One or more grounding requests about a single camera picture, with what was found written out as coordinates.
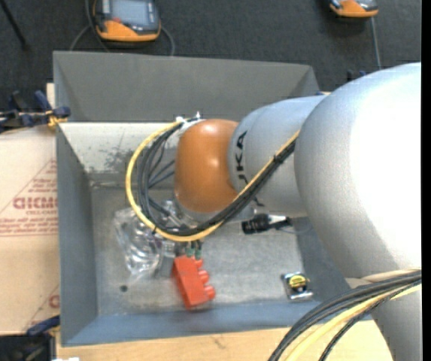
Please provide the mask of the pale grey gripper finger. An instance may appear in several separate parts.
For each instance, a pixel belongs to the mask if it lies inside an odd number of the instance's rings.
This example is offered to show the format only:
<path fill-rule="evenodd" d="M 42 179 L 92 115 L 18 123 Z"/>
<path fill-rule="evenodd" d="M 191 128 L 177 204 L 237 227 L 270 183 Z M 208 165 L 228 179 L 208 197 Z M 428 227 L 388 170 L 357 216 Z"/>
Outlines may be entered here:
<path fill-rule="evenodd" d="M 173 253 L 163 253 L 159 259 L 158 265 L 156 266 L 155 278 L 170 278 L 175 255 Z"/>

